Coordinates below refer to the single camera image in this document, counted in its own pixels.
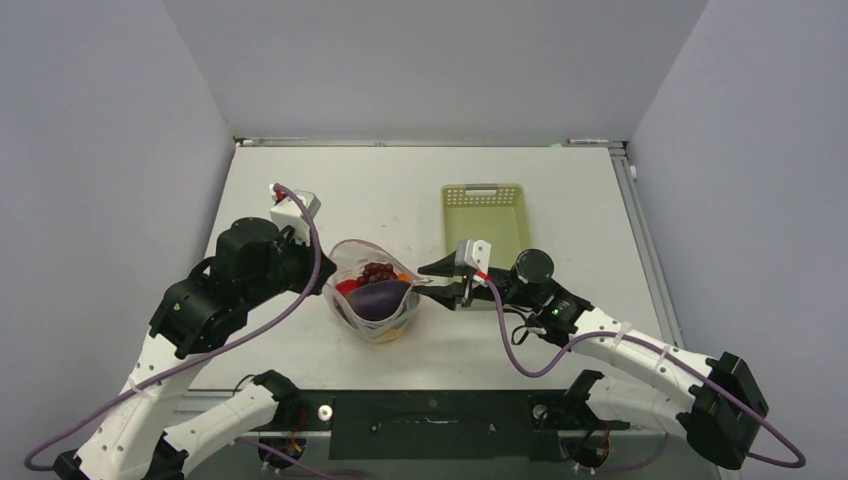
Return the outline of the purple eggplant toy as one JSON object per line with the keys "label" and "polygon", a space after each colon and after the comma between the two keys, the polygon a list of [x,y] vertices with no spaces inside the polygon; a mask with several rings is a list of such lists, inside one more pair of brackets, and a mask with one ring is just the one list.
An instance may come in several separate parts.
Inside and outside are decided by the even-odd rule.
{"label": "purple eggplant toy", "polygon": [[382,321],[401,307],[411,284],[402,280],[389,280],[358,288],[346,296],[352,311],[366,321]]}

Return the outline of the dark red grapes toy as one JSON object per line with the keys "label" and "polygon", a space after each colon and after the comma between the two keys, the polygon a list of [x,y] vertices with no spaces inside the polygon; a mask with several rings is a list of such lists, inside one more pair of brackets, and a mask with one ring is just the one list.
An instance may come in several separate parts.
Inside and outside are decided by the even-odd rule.
{"label": "dark red grapes toy", "polygon": [[370,262],[362,268],[357,284],[365,286],[396,279],[397,273],[391,263]]}

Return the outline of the clear zip top bag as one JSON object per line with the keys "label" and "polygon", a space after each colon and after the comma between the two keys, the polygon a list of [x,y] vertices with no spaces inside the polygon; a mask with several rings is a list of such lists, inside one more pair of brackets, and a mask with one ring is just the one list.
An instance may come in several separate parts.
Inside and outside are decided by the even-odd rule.
{"label": "clear zip top bag", "polygon": [[414,289],[428,281],[365,240],[337,243],[329,259],[336,271],[323,295],[336,317],[371,343],[399,337],[417,315],[420,295]]}

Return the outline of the beige plastic basket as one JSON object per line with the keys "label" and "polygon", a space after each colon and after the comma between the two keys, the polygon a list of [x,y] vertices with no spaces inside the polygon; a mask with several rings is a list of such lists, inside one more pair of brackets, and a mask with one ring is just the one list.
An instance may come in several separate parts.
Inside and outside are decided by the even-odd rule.
{"label": "beige plastic basket", "polygon": [[444,251],[460,242],[491,245],[489,269],[510,270],[533,247],[523,187],[519,184],[456,184],[441,189]]}

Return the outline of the red tomato toy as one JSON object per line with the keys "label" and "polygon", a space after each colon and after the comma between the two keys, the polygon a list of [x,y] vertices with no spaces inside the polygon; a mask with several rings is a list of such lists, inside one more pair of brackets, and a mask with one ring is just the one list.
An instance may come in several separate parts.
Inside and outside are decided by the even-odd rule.
{"label": "red tomato toy", "polygon": [[361,286],[362,286],[362,284],[358,280],[350,279],[350,280],[344,280],[344,281],[339,282],[335,286],[335,289],[342,296],[347,296],[350,293],[352,293],[353,291],[360,288]]}

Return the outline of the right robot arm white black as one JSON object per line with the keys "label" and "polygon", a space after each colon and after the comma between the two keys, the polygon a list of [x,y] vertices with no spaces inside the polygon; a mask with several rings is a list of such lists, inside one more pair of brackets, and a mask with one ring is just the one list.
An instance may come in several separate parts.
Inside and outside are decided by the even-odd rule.
{"label": "right robot arm white black", "polygon": [[567,419],[579,428],[620,421],[686,440],[702,458],[738,470],[768,414],[748,364],[730,352],[714,358],[642,333],[565,289],[552,258],[526,249],[508,269],[488,264],[490,246],[468,240],[446,257],[419,268],[449,284],[417,292],[449,310],[491,301],[502,312],[526,312],[526,328],[566,352],[588,356],[630,376],[618,381],[585,371],[570,387]]}

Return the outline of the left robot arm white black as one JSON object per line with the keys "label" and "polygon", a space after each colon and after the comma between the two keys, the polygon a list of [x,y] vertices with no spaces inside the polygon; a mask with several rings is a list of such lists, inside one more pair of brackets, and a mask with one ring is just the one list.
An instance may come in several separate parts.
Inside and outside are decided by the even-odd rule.
{"label": "left robot arm white black", "polygon": [[297,387],[273,370],[190,421],[174,426],[170,418],[211,359],[246,342],[252,310],[287,292],[299,300],[316,295],[334,270],[307,215],[235,221],[214,254],[166,290],[121,393],[94,414],[94,434],[56,458],[53,472],[62,479],[183,479],[254,428],[292,426]]}

